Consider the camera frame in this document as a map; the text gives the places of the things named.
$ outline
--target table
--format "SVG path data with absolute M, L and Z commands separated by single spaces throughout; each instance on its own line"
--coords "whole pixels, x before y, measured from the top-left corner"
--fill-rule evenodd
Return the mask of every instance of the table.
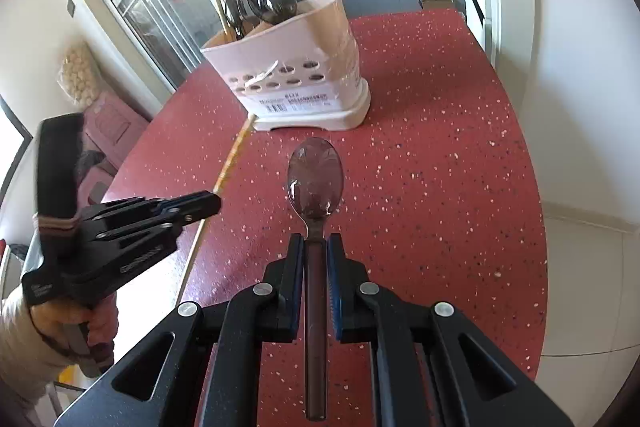
M 185 293 L 206 306 L 260 280 L 303 232 L 284 182 L 308 136 L 340 153 L 344 201 L 325 232 L 341 232 L 370 279 L 423 305 L 447 300 L 475 320 L 534 378 L 546 312 L 540 197 L 516 116 L 494 70 L 453 10 L 351 22 L 372 102 L 357 129 L 255 132 L 223 195 Z M 108 198 L 174 197 L 211 188 L 246 114 L 208 64 L 150 124 Z M 116 357 L 172 308 L 196 226 L 168 257 L 118 293 Z M 300 334 L 304 331 L 301 324 Z M 371 425 L 364 346 L 329 342 L 326 425 Z M 297 426 L 303 415 L 303 341 L 264 346 L 258 423 Z

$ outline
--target baseboard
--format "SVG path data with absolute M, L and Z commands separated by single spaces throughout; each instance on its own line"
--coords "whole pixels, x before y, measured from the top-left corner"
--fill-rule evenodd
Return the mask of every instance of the baseboard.
M 560 203 L 542 201 L 542 214 L 550 219 L 561 219 L 572 223 L 582 223 L 601 229 L 615 230 L 622 233 L 640 233 L 640 223 L 632 223 L 619 217 L 599 214 L 590 210 L 582 210 Z

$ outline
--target sleeve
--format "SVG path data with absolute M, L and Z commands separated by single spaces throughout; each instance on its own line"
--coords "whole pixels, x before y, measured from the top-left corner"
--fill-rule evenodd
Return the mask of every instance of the sleeve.
M 2 303 L 0 380 L 27 408 L 44 395 L 47 383 L 72 364 L 44 343 L 31 322 L 22 287 L 18 286 Z

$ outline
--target kitchen counter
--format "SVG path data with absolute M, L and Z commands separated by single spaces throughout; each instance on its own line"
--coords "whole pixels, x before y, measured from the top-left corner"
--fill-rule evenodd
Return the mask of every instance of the kitchen counter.
M 402 299 L 447 300 L 535 378 L 546 319 L 546 243 L 529 153 L 507 95 L 454 10 L 351 21 L 371 108 L 345 132 L 254 132 L 205 231 L 184 295 L 201 305 L 258 282 L 303 232 L 285 190 L 289 156 L 329 139 L 345 170 L 344 200 L 325 232 Z M 108 199 L 171 198 L 211 188 L 246 113 L 203 63 L 127 157 Z M 121 357 L 173 307 L 197 227 L 179 251 L 118 292 Z M 300 325 L 300 335 L 304 327 Z M 368 350 L 329 343 L 323 425 L 372 425 Z M 258 423 L 307 425 L 303 341 L 262 349 Z

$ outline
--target tile floor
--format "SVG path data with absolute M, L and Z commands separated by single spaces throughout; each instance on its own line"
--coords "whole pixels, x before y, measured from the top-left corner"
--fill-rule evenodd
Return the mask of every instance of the tile floor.
M 600 418 L 640 355 L 640 239 L 545 219 L 548 315 L 536 382 L 576 427 Z

